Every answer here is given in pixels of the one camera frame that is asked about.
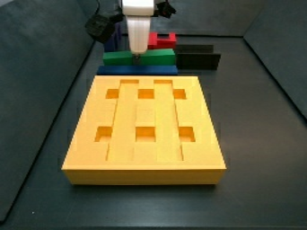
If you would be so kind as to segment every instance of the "yellow wooden board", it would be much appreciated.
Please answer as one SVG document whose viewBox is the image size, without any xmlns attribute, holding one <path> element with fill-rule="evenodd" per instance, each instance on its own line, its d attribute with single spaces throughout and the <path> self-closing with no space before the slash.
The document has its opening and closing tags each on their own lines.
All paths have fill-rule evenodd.
<svg viewBox="0 0 307 230">
<path fill-rule="evenodd" d="M 96 76 L 63 171 L 73 184 L 216 184 L 225 171 L 196 76 Z"/>
</svg>

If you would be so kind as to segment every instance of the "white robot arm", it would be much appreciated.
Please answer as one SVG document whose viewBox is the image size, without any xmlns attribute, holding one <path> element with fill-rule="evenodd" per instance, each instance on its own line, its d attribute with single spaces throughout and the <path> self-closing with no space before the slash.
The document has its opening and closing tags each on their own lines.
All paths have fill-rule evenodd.
<svg viewBox="0 0 307 230">
<path fill-rule="evenodd" d="M 144 54 L 148 50 L 149 22 L 153 12 L 155 0 L 123 0 L 129 49 L 135 56 Z"/>
</svg>

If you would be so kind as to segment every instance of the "black cable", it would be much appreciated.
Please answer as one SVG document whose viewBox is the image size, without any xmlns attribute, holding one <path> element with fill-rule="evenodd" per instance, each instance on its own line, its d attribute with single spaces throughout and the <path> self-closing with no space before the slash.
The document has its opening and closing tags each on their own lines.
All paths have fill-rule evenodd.
<svg viewBox="0 0 307 230">
<path fill-rule="evenodd" d="M 100 0 L 96 0 L 96 2 L 97 2 L 97 9 L 95 11 L 95 14 L 99 14 L 99 12 L 100 12 Z"/>
<path fill-rule="evenodd" d="M 156 6 L 159 8 L 159 16 L 163 16 L 165 18 L 171 18 L 171 15 L 173 13 L 176 13 L 176 10 L 171 6 L 168 0 L 165 0 L 165 2 L 161 2 L 161 3 L 156 4 Z"/>
</svg>

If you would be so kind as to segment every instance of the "square hole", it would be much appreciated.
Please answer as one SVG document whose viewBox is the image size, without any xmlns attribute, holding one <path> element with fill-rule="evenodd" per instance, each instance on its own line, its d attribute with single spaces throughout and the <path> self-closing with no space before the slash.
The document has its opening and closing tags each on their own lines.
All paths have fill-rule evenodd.
<svg viewBox="0 0 307 230">
<path fill-rule="evenodd" d="M 109 142 L 112 137 L 112 127 L 97 127 L 95 142 Z"/>
<path fill-rule="evenodd" d="M 139 99 L 153 99 L 155 98 L 153 89 L 139 89 L 137 97 Z"/>
<path fill-rule="evenodd" d="M 139 84 L 139 80 L 133 79 L 121 79 L 120 84 Z"/>
<path fill-rule="evenodd" d="M 175 99 L 187 99 L 184 89 L 173 89 L 172 94 Z"/>
<path fill-rule="evenodd" d="M 105 99 L 119 99 L 119 89 L 108 89 Z"/>
<path fill-rule="evenodd" d="M 193 127 L 179 127 L 179 138 L 181 142 L 195 142 Z"/>
<path fill-rule="evenodd" d="M 156 142 L 155 127 L 136 127 L 136 142 Z"/>
</svg>

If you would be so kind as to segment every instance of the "block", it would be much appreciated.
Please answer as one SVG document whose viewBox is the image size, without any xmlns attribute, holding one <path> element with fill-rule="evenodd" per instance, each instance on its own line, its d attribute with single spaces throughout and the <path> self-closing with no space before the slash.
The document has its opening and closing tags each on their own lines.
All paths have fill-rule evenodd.
<svg viewBox="0 0 307 230">
<path fill-rule="evenodd" d="M 117 38 L 116 38 L 116 33 L 112 34 L 109 37 L 108 41 L 103 44 L 104 47 L 104 52 L 113 52 L 117 50 Z"/>
<path fill-rule="evenodd" d="M 63 164 L 72 184 L 216 184 L 225 169 L 196 76 L 95 76 Z"/>
<path fill-rule="evenodd" d="M 212 45 L 177 45 L 175 53 L 179 69 L 217 70 L 220 54 Z"/>
<path fill-rule="evenodd" d="M 131 51 L 117 51 L 103 54 L 103 64 L 105 66 L 131 66 L 133 64 Z"/>
<path fill-rule="evenodd" d="M 159 38 L 156 32 L 151 32 L 148 35 L 148 49 L 175 49 L 176 47 L 176 34 L 169 33 L 167 39 Z"/>
<path fill-rule="evenodd" d="M 100 66 L 97 75 L 177 75 L 176 66 Z"/>
<path fill-rule="evenodd" d="M 152 49 L 140 56 L 143 66 L 173 66 L 176 57 L 172 49 Z"/>
<path fill-rule="evenodd" d="M 119 49 L 120 39 L 121 39 L 121 28 L 120 28 L 120 23 L 117 22 L 115 24 L 113 34 L 109 37 L 108 41 L 103 44 L 104 52 L 113 52 Z"/>
<path fill-rule="evenodd" d="M 159 34 L 156 32 L 151 32 L 148 34 L 148 49 L 155 49 L 155 47 L 157 46 L 157 37 Z"/>
<path fill-rule="evenodd" d="M 131 66 L 133 56 L 131 51 L 108 52 L 103 54 L 103 63 L 105 66 Z M 141 66 L 175 66 L 175 52 L 172 49 L 148 50 L 140 55 Z"/>
<path fill-rule="evenodd" d="M 213 53 L 213 45 L 183 45 L 177 44 L 175 52 Z"/>
</svg>

